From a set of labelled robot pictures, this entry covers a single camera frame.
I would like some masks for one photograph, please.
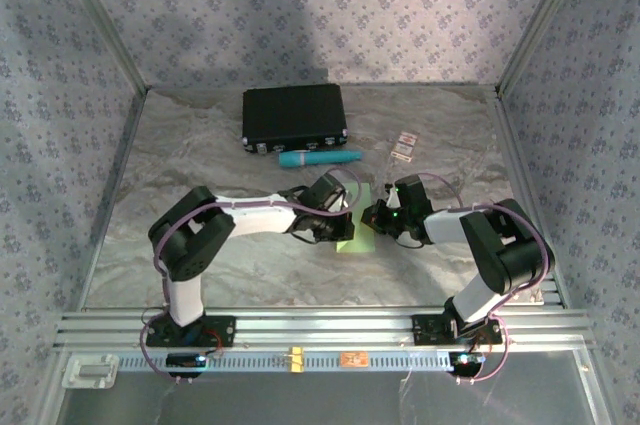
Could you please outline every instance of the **yellow clip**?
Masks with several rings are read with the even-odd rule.
[[[304,353],[302,347],[291,347],[289,358],[291,359],[289,367],[291,373],[304,372]]]

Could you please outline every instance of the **gray marble surface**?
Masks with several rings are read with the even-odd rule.
[[[364,151],[350,164],[371,183],[412,172],[438,173],[465,203],[512,196],[480,87],[343,87],[350,140]],[[141,307],[162,302],[152,266],[150,225],[192,187],[230,197],[270,194],[311,184],[327,167],[284,170],[275,155],[246,153],[239,141],[241,91],[151,91],[129,156],[87,307]],[[420,135],[414,160],[390,157],[401,131]],[[454,204],[427,181],[436,207]],[[468,247],[406,250],[376,237],[376,252],[339,254],[335,244],[306,245],[287,235],[229,240],[203,278],[207,306],[441,305],[475,275]]]

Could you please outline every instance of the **glass panel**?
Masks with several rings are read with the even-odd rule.
[[[58,425],[593,423],[572,352],[514,353],[474,385],[418,372],[207,377],[175,385],[121,373],[110,390],[68,391]]]
[[[430,171],[451,181],[467,203],[512,196],[480,87],[343,87],[350,139],[364,159],[348,164],[383,198],[385,182]],[[151,264],[149,227],[192,187],[257,197],[310,185],[325,166],[279,167],[275,155],[243,150],[242,94],[151,92],[97,263],[88,307],[162,303]],[[392,159],[402,131],[417,133],[413,161]],[[455,205],[442,183],[427,180],[436,208]],[[229,240],[205,272],[207,306],[442,305],[476,274],[466,245],[406,250],[375,237],[373,253],[338,253],[289,235]]]

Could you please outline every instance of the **yellow-green paper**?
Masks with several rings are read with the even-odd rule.
[[[345,183],[345,188],[349,192],[350,196],[355,197],[358,193],[358,185],[356,183]],[[353,233],[353,240],[347,242],[337,242],[336,251],[338,253],[369,253],[375,252],[376,245],[374,241],[374,233],[369,227],[360,221],[364,209],[371,205],[371,185],[368,183],[362,184],[362,195],[360,200],[356,203],[353,210],[353,224],[355,225],[355,231]]]

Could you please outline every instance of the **teal marker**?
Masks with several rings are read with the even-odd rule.
[[[280,166],[285,168],[319,165],[322,163],[346,163],[362,159],[362,152],[331,150],[327,152],[282,152]]]

